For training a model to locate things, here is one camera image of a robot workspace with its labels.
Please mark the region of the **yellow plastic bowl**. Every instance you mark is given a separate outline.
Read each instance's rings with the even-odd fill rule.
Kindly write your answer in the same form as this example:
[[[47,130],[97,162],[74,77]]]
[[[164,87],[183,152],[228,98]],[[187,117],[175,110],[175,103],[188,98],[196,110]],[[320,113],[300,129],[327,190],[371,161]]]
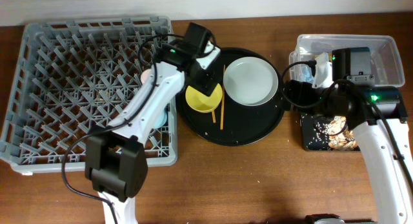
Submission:
[[[198,90],[188,86],[185,91],[185,100],[190,108],[200,113],[209,113],[215,110],[221,103],[223,89],[217,84],[210,96],[206,96]]]

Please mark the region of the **blue plastic cup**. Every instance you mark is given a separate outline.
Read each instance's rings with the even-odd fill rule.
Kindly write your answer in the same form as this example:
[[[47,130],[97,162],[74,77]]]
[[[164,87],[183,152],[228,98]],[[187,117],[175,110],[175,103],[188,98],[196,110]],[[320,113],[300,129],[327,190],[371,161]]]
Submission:
[[[159,115],[159,117],[157,118],[153,126],[153,129],[161,128],[162,126],[165,125],[167,120],[168,120],[168,112],[167,112],[167,107],[165,107],[163,111],[161,112],[161,114]]]

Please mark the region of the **pink plastic cup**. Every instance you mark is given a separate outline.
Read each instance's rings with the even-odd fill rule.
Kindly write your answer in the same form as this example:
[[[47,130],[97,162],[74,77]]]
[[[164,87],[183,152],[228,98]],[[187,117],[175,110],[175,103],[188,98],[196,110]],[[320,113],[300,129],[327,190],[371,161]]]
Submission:
[[[141,73],[140,82],[141,82],[141,88],[149,87],[152,84],[152,82],[153,82],[153,73],[152,73],[151,68],[146,69]]]

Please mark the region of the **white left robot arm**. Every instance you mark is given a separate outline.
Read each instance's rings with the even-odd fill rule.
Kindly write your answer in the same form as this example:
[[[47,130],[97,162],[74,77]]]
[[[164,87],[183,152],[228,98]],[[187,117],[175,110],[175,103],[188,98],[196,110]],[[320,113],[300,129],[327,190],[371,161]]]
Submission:
[[[150,75],[105,128],[86,139],[85,177],[103,204],[106,223],[136,223],[135,197],[148,174],[144,146],[168,103],[185,85],[205,95],[217,86],[211,64],[221,50],[210,41],[178,41],[155,56]]]

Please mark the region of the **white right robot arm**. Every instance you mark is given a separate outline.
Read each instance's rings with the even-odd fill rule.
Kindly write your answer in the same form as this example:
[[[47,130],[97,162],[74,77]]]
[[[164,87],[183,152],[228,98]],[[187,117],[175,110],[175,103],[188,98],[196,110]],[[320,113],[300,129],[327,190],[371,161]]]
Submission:
[[[379,223],[412,223],[412,152],[400,91],[378,86],[367,47],[342,48],[304,61],[312,83],[279,82],[286,110],[344,116],[367,166]]]

